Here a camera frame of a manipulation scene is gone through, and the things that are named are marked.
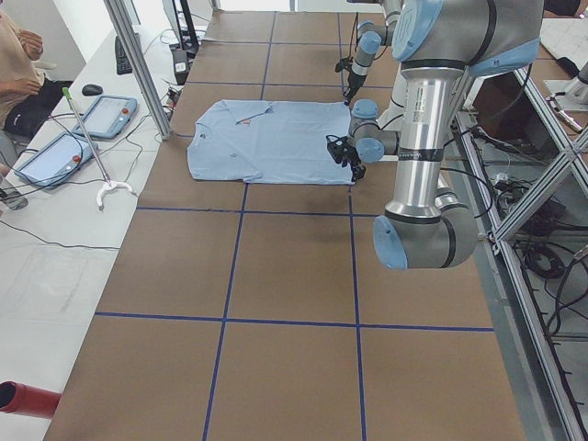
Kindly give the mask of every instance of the computer mouse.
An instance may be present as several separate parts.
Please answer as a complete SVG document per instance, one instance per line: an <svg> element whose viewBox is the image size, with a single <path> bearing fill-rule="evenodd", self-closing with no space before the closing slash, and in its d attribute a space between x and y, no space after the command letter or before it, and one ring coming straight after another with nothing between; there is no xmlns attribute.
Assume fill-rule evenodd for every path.
<svg viewBox="0 0 588 441"><path fill-rule="evenodd" d="M85 85L82 88L82 95L83 96L94 96L100 95L103 92L102 87L99 85Z"/></svg>

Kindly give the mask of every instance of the blue device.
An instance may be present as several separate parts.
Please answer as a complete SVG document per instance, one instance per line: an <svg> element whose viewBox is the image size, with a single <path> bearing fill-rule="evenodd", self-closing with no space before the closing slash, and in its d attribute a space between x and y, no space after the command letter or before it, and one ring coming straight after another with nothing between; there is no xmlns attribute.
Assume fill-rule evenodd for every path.
<svg viewBox="0 0 588 441"><path fill-rule="evenodd" d="M111 140L129 123L136 110L135 98L102 95L84 113L82 121L92 138ZM72 132L84 136L79 124Z"/></svg>
<svg viewBox="0 0 588 441"><path fill-rule="evenodd" d="M85 138L64 132L15 169L15 173L34 186L55 187L92 156Z"/></svg>

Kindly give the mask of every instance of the white table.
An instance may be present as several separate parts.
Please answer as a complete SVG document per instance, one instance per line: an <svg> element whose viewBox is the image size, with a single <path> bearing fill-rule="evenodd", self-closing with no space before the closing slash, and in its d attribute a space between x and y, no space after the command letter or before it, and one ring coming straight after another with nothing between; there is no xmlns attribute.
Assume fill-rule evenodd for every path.
<svg viewBox="0 0 588 441"><path fill-rule="evenodd" d="M158 35L137 27L158 96L164 96L174 83L172 57ZM83 85L94 83L104 93L134 96L139 101L137 113L126 129L113 142L100 142L100 149L132 130L141 117L149 113L133 74L116 75L114 33L109 35L71 87L78 109L84 112L95 97L82 96ZM55 115L70 113L62 102ZM74 119L61 119L69 129ZM29 148L40 149L63 132L54 121L42 127ZM130 139L140 144L143 152L130 172L129 183L140 193L153 165L161 138L153 120L147 118ZM124 180L137 157L139 148L123 141L101 158L114 180ZM29 153L23 154L21 164ZM89 161L70 180L85 182L100 179L95 161ZM24 181L11 173L13 185ZM120 247L137 198L118 189L104 198L103 212L98 210L96 193L102 182L87 185L65 185L54 190L37 191L27 196L28 206L10 211L2 206L0 220L34 232L51 242ZM22 187L21 192L34 189ZM117 251L82 248L65 249L45 245L37 239L0 224L0 381L13 380L48 390L62 391L83 342L87 327L107 282ZM38 441L44 437L49 420L0 414L0 441Z"/></svg>

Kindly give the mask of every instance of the folded cloth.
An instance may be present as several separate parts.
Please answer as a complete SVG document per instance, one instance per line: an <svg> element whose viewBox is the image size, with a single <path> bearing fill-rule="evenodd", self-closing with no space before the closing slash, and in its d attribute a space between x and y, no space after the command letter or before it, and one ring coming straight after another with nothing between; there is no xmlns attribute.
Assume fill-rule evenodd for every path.
<svg viewBox="0 0 588 441"><path fill-rule="evenodd" d="M196 121L187 148L190 174L203 180L268 184L351 184L326 135L344 136L343 103L222 100Z"/></svg>

